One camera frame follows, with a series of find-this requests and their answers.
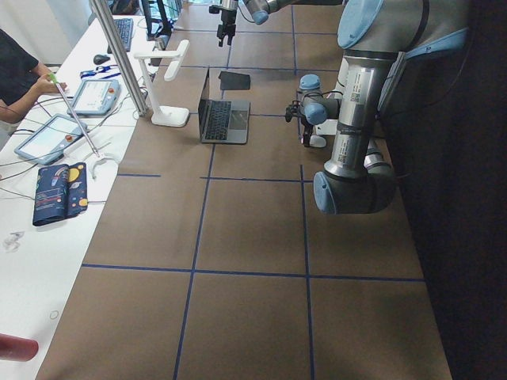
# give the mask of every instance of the red cylinder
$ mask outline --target red cylinder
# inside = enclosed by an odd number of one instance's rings
[[[0,359],[28,362],[38,351],[35,340],[0,334]]]

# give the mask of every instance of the keyboard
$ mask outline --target keyboard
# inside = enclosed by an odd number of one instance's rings
[[[115,18],[114,23],[118,28],[121,43],[124,45],[125,51],[130,51],[132,44],[132,33],[134,32],[133,18]],[[111,47],[108,47],[108,54],[111,54]]]
[[[209,114],[206,139],[226,140],[231,116],[231,103],[229,101],[213,101]]]

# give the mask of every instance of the black mouse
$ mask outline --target black mouse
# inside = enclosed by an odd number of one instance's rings
[[[93,63],[101,65],[104,62],[108,62],[111,59],[108,55],[97,54],[93,57]]]

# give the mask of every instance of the white desk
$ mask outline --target white desk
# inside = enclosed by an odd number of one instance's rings
[[[142,28],[143,17],[133,18],[136,25],[135,35],[128,55],[131,58],[135,76],[141,78],[139,64],[132,58],[132,54],[135,51],[151,51],[153,43],[146,41],[145,29]],[[95,20],[57,73],[59,81],[68,84],[69,96],[73,96],[79,86],[81,81],[79,72],[94,69],[96,65],[93,64],[93,57],[96,54],[106,53],[107,46],[101,26]],[[112,58],[104,65],[114,63],[114,58]],[[120,98],[116,102],[118,105],[128,94],[121,76],[115,78],[119,80],[121,86]],[[49,96],[43,96],[40,101],[48,98]],[[67,111],[65,104],[58,100],[43,103],[43,106],[52,115],[65,114]],[[105,145],[101,149],[102,152],[113,154],[117,160],[121,160],[134,131],[136,117],[135,106],[132,100],[127,98],[120,111],[109,117],[104,125],[93,130],[90,137],[97,147]],[[34,121],[44,123],[48,119],[49,115],[41,107],[36,106],[18,129],[37,129],[40,125]],[[84,121],[93,127],[101,122],[101,118],[86,118]],[[0,151],[0,165],[21,161],[13,150],[26,137],[26,135],[11,137]],[[86,140],[80,139],[66,150],[64,159],[58,163],[73,164],[85,159],[90,153],[91,149]],[[28,162],[22,162],[16,165],[0,166],[0,173],[5,178],[28,169],[31,165]],[[38,168],[39,166],[36,166],[20,176],[0,181],[0,188],[33,197]],[[88,177],[89,201],[107,200],[116,171],[117,166],[113,161],[107,161],[104,165],[97,167],[95,172],[97,179]],[[28,380],[36,377],[103,207],[103,203],[92,203],[86,212],[76,218],[43,227],[34,227],[32,226],[33,201],[0,191],[0,212],[2,213],[0,218],[0,241],[2,242],[0,245],[0,333],[31,338],[37,340],[40,346],[35,358],[26,363],[0,360],[1,379]],[[9,252],[3,246],[3,242],[14,232],[23,232],[24,236],[19,240],[20,246],[17,251]]]

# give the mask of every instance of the open laptop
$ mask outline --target open laptop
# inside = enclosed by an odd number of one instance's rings
[[[199,129],[202,143],[245,144],[248,139],[249,101],[209,99],[209,68],[199,101]]]

